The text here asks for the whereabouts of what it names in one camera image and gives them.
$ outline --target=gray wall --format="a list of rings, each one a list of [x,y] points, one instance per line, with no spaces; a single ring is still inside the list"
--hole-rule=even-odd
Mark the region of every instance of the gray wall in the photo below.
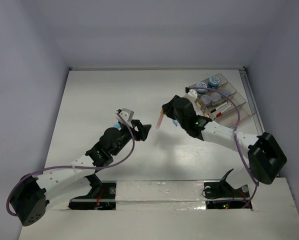
[[[0,240],[18,239],[5,201],[44,166],[68,74],[44,23],[34,1],[0,0]]]
[[[71,67],[241,67],[285,0],[36,2]]]
[[[299,212],[299,0],[288,0],[248,65],[248,76],[266,131],[288,162],[287,177]]]

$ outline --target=white platform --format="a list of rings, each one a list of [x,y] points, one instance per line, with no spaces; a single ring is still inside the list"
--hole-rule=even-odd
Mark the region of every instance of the white platform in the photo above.
[[[137,142],[124,164],[98,173],[101,180],[211,180],[241,166],[238,154],[202,142],[164,118],[155,126],[162,105],[185,87],[222,73],[244,96],[237,70],[71,71],[60,106],[46,166],[63,165],[89,150],[117,122],[115,110],[128,108],[143,124],[152,124],[146,142]],[[251,118],[240,131],[257,134]],[[128,154],[130,142],[114,160]]]
[[[182,96],[185,86],[218,73],[246,98],[238,70],[70,71],[46,166],[77,159],[116,123],[115,110],[128,108],[135,112],[135,119],[152,124],[152,130],[145,142],[136,143],[130,159],[97,174],[102,181],[220,179],[230,168],[241,166],[236,152],[193,139],[167,118],[160,130],[155,129],[162,104],[175,94]],[[254,120],[246,121],[239,131],[257,134]],[[121,160],[130,147],[114,161]],[[37,223],[24,227],[20,240],[33,236],[35,240],[299,240],[299,216],[288,185],[284,179],[274,183],[259,188],[252,202],[254,211],[50,210]]]

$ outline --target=white panel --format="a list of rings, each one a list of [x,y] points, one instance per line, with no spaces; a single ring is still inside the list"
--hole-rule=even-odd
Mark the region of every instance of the white panel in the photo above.
[[[0,0],[0,240],[19,236],[5,201],[45,164],[68,72],[36,3]]]
[[[126,194],[134,193],[136,199],[142,199],[141,195],[145,195],[145,191],[131,191],[137,185],[147,185],[150,192],[167,184],[152,183],[125,184]],[[189,188],[192,185],[192,190],[195,190],[193,183],[182,181],[178,184]],[[196,198],[190,189],[187,193]],[[276,179],[272,185],[261,185],[252,204],[253,211],[175,211],[166,206],[158,207],[159,210],[149,210],[151,208],[147,208],[146,204],[140,205],[137,210],[135,205],[133,208],[113,211],[50,210],[35,224],[23,227],[19,240],[31,240],[33,236],[35,240],[93,239],[96,236],[102,240],[299,240],[299,216],[284,178]]]
[[[299,211],[299,0],[286,1],[248,66],[248,77],[264,128],[287,157],[282,174]]]
[[[72,67],[245,66],[285,0],[36,0]]]
[[[115,111],[128,108],[152,129],[127,161],[97,174],[102,181],[220,179],[229,169],[241,167],[238,153],[188,136],[167,117],[155,129],[163,104],[175,94],[183,96],[186,86],[218,73],[245,96],[237,70],[71,71],[46,166],[80,157],[117,122]],[[243,123],[239,131],[257,134],[254,120]],[[130,142],[114,161],[125,157],[131,146]]]
[[[203,181],[118,181],[116,209],[204,210]]]

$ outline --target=purple wire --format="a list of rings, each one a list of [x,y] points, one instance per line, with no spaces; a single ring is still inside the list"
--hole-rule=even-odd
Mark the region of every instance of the purple wire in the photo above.
[[[223,93],[221,93],[220,91],[216,90],[216,89],[213,89],[213,88],[206,88],[206,87],[190,87],[189,89],[203,89],[203,90],[208,90],[208,91],[212,91],[212,92],[216,92],[216,93],[219,93],[221,96],[223,96],[226,100],[228,100],[235,108],[236,112],[237,112],[237,123],[235,124],[234,126],[234,129],[233,131],[236,133],[237,129],[238,129],[238,126],[240,124],[240,120],[241,120],[241,115],[240,115],[240,111],[239,111],[239,108],[236,106],[236,104],[226,95],[224,95]],[[242,153],[242,150],[241,150],[241,147],[240,147],[240,143],[239,143],[239,140],[238,140],[238,137],[236,134],[234,134],[234,142],[236,144],[236,147],[237,147],[237,152],[240,156],[240,159],[244,165],[244,167],[246,168],[246,171],[248,173],[248,175],[250,176],[250,178],[253,180],[254,184],[255,184],[255,190],[252,194],[252,196],[249,198],[249,200],[247,201],[247,203],[245,204],[244,207],[242,208],[245,208],[251,201],[252,201],[252,198],[254,197],[255,193],[256,193],[256,190],[257,190],[257,187],[260,185],[260,183],[258,181],[255,180],[253,174],[251,173],[250,169],[249,169],[249,166],[247,165],[245,159],[244,159],[244,156],[243,156],[243,153]],[[235,200],[227,200],[227,201],[222,201],[222,202],[232,202],[232,201],[235,201]]]
[[[74,166],[74,168],[76,169],[92,169],[92,170],[102,170],[102,169],[109,169],[109,168],[113,168],[121,163],[123,163],[125,160],[127,160],[131,154],[133,153],[134,151],[134,148],[135,148],[135,138],[134,138],[134,135],[133,135],[133,132],[131,130],[131,127],[129,126],[129,124],[120,116],[120,114],[117,113],[117,116],[122,120],[123,124],[127,127],[130,135],[131,135],[131,139],[132,139],[132,147],[131,147],[131,150],[129,151],[129,153],[127,154],[126,157],[124,157],[121,161],[118,161],[117,163],[114,163],[112,165],[108,165],[108,166]],[[19,182],[14,186],[14,188],[10,191],[8,197],[7,197],[7,201],[6,201],[6,210],[7,212],[12,215],[12,216],[17,216],[16,213],[12,212],[11,209],[10,209],[10,202],[12,200],[12,196],[13,196],[13,193],[14,191],[26,180],[28,179],[29,177],[32,177],[32,176],[35,176],[35,175],[39,175],[39,174],[42,174],[43,172],[45,171],[48,171],[48,170],[55,170],[55,169],[72,169],[73,166],[72,165],[60,165],[60,166],[50,166],[50,167],[46,167],[46,168],[43,168],[41,170],[37,170],[37,171],[34,171],[32,173],[29,173],[27,175],[25,175],[24,177],[22,177]]]

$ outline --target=purple cable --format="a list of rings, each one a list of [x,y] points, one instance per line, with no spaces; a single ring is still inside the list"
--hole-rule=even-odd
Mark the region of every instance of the purple cable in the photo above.
[[[132,147],[131,147],[131,150],[130,152],[127,154],[126,157],[124,157],[121,161],[118,161],[117,163],[114,163],[112,165],[109,165],[109,166],[75,166],[74,168],[76,169],[93,169],[93,170],[102,170],[102,169],[109,169],[109,168],[113,168],[121,163],[123,163],[126,159],[128,159],[131,154],[133,153],[134,151],[134,148],[135,148],[135,138],[134,138],[134,135],[133,135],[133,132],[131,130],[131,127],[129,126],[129,124],[117,113],[117,116],[122,120],[122,122],[124,123],[124,125],[127,127],[130,135],[131,135],[131,139],[132,139]],[[15,187],[10,191],[10,194],[8,195],[8,198],[7,198],[7,201],[6,201],[6,210],[7,212],[12,215],[12,216],[17,216],[16,213],[12,212],[11,209],[10,209],[10,202],[12,200],[12,196],[13,196],[13,193],[14,191],[18,188],[18,186],[23,183],[26,179],[28,179],[29,177],[32,177],[32,176],[35,176],[35,175],[39,175],[39,174],[42,174],[43,172],[45,171],[48,171],[48,170],[55,170],[55,169],[72,169],[73,166],[72,165],[60,165],[60,166],[50,166],[50,167],[46,167],[46,168],[43,168],[41,170],[38,170],[38,171],[34,171],[32,173],[29,173],[27,175],[25,175],[24,177],[22,177],[19,182],[15,185]]]
[[[238,107],[236,106],[236,104],[229,98],[227,97],[226,95],[224,95],[223,93],[221,93],[220,91],[218,90],[215,90],[213,88],[206,88],[206,87],[190,87],[189,89],[204,89],[204,90],[208,90],[208,91],[212,91],[212,92],[216,92],[216,93],[219,93],[221,96],[223,96],[226,100],[228,100],[235,108],[236,112],[237,112],[237,123],[235,124],[234,126],[234,133],[236,133],[237,129],[238,129],[238,126],[240,124],[240,120],[241,120],[241,115],[240,115],[240,111],[238,109]],[[248,175],[250,176],[250,178],[253,180],[254,184],[255,184],[255,190],[252,194],[252,196],[249,198],[249,200],[247,201],[247,203],[245,204],[244,207],[242,208],[245,208],[251,201],[252,201],[252,198],[254,197],[255,193],[256,193],[256,190],[258,188],[258,186],[260,185],[260,183],[258,181],[255,180],[253,174],[251,173],[250,169],[249,169],[249,166],[247,165],[247,163],[245,162],[245,159],[244,159],[244,156],[243,156],[243,153],[242,153],[242,150],[241,150],[241,147],[240,147],[240,143],[239,143],[239,140],[238,140],[238,137],[236,134],[234,134],[234,141],[235,141],[235,144],[236,144],[236,147],[237,147],[237,152],[240,156],[240,159],[244,165],[244,167],[246,168],[246,171],[248,173]]]

